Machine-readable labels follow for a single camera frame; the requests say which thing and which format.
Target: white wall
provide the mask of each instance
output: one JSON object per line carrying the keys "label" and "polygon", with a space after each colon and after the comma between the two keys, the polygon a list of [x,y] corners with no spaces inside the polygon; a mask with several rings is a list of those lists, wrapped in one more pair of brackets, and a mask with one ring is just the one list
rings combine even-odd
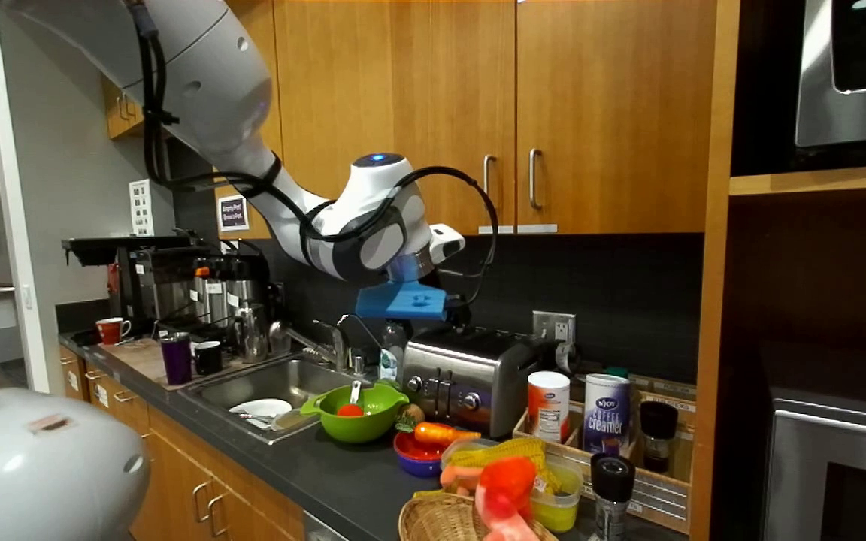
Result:
{"label": "white wall", "polygon": [[55,306],[107,297],[107,268],[68,263],[62,243],[129,234],[127,181],[146,176],[141,143],[107,137],[104,75],[78,51],[7,13],[0,34],[49,388],[62,391]]}

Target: black countertop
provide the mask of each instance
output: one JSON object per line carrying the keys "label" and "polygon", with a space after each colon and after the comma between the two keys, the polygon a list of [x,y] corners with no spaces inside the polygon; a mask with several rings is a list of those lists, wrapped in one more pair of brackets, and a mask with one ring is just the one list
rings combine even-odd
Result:
{"label": "black countertop", "polygon": [[[352,449],[336,445],[313,426],[277,445],[265,445],[214,415],[202,415],[188,398],[146,380],[114,353],[93,348],[73,332],[65,336],[65,343],[346,539],[397,539],[402,502],[416,491],[435,487],[435,480],[418,480],[397,466],[392,440]],[[577,525],[559,539],[581,541],[589,539],[589,529],[594,502],[583,499]],[[633,520],[630,539],[684,541],[686,535]]]}

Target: red bowl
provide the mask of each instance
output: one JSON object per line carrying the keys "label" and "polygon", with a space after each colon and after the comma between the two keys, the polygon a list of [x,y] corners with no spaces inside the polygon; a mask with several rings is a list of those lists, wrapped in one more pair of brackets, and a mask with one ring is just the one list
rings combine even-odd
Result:
{"label": "red bowl", "polygon": [[402,473],[410,473],[416,478],[435,478],[439,474],[439,454],[444,451],[444,445],[424,445],[424,441],[416,441],[413,434],[397,434],[395,451],[397,451]]}

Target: robotic arm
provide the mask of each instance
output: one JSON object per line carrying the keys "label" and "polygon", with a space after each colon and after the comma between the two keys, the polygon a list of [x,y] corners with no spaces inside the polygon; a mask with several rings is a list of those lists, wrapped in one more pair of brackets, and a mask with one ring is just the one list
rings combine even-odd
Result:
{"label": "robotic arm", "polygon": [[[427,225],[413,166],[395,154],[356,159],[336,202],[294,183],[259,140],[272,77],[223,0],[127,0],[129,10],[120,0],[0,4],[85,51],[125,93],[146,101],[147,119],[167,119],[176,137],[228,172],[236,187],[248,176],[243,195],[294,262],[370,285],[358,297],[358,314],[442,318],[444,295],[418,280],[460,253],[464,237],[449,225]],[[140,35],[150,35],[159,51],[146,51]]]}

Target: green bowl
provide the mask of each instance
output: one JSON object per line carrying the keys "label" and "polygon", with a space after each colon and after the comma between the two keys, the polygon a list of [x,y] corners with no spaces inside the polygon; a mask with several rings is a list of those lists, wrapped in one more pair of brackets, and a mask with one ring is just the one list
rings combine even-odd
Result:
{"label": "green bowl", "polygon": [[377,383],[360,391],[363,415],[358,419],[336,415],[336,409],[349,403],[349,391],[352,391],[349,384],[335,388],[322,398],[313,398],[303,405],[306,413],[310,409],[319,413],[319,424],[330,440],[349,441],[349,445],[377,441],[380,436],[384,436],[410,403],[410,398],[400,395],[392,383]]}

